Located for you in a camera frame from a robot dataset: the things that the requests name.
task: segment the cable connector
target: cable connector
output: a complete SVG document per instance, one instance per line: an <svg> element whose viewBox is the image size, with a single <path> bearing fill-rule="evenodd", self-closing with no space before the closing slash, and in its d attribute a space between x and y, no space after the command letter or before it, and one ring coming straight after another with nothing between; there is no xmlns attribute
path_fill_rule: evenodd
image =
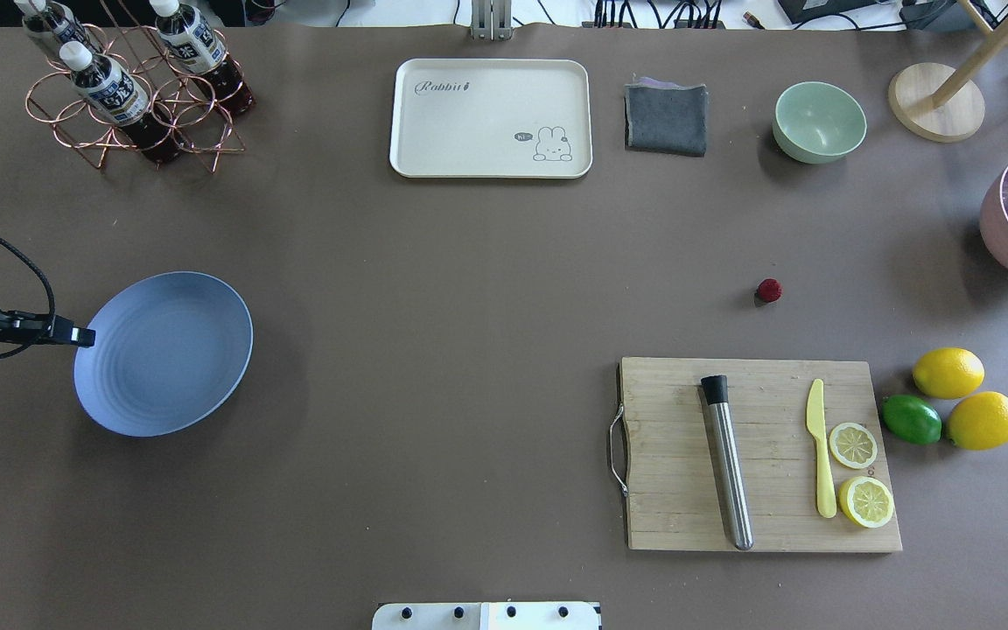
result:
<svg viewBox="0 0 1008 630"><path fill-rule="evenodd" d="M760 20L757 19L757 16L754 16L753 13L749 11L746 11L745 15L741 16L741 19L744 19L745 23L752 25L753 28L759 30L765 30L765 25L763 23L760 23Z"/></svg>

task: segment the black muddler tip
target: black muddler tip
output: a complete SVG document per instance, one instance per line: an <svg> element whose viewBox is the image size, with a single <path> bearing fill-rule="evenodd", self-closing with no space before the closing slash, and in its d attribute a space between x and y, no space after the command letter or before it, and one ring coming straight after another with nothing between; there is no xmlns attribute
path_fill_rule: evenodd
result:
<svg viewBox="0 0 1008 630"><path fill-rule="evenodd" d="M725 375L708 376L703 379L703 391L707 394L707 404L729 402Z"/></svg>

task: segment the bottle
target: bottle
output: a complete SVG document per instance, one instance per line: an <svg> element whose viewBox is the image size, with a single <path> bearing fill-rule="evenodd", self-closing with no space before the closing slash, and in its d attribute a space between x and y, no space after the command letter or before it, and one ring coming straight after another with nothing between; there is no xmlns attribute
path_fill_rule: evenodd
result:
<svg viewBox="0 0 1008 630"><path fill-rule="evenodd" d="M145 158L165 163L181 154L171 128L167 127L170 116L151 103L150 96L119 61L95 55L80 41L61 46L60 60L72 71L70 77L77 92L95 105L102 118L125 133Z"/></svg>
<svg viewBox="0 0 1008 630"><path fill-rule="evenodd" d="M207 85L194 81L205 97L212 99L215 92L221 107L232 116L251 109L255 96L243 81L240 67L201 11L180 4L179 0L150 0L150 5L157 13L157 35L165 42L165 47L183 65L185 72L212 85L209 91Z"/></svg>
<svg viewBox="0 0 1008 630"><path fill-rule="evenodd" d="M23 13L21 25L33 43L44 55L55 64L60 61L60 46L69 41L80 41L97 55L103 52L96 36L84 28L73 15L73 10L60 3L45 3L45 0L15 0Z"/></svg>

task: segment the white metal plate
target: white metal plate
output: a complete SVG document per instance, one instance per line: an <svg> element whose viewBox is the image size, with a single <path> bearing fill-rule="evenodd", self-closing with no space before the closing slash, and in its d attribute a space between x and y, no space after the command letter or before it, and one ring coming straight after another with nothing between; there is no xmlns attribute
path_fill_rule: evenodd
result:
<svg viewBox="0 0 1008 630"><path fill-rule="evenodd" d="M372 630L600 630L600 608L593 602L402 603L376 610Z"/></svg>
<svg viewBox="0 0 1008 630"><path fill-rule="evenodd" d="M593 163L589 77L569 59L409 59L395 73L404 176L573 178Z"/></svg>

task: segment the red berry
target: red berry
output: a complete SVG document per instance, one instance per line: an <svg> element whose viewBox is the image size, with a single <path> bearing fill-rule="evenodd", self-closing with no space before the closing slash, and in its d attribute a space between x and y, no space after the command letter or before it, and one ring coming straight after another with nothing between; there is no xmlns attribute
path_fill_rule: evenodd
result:
<svg viewBox="0 0 1008 630"><path fill-rule="evenodd" d="M757 297L764 301L776 301L782 294L784 289L781 289L780 283L776 282L775 278L766 278L757 287Z"/></svg>

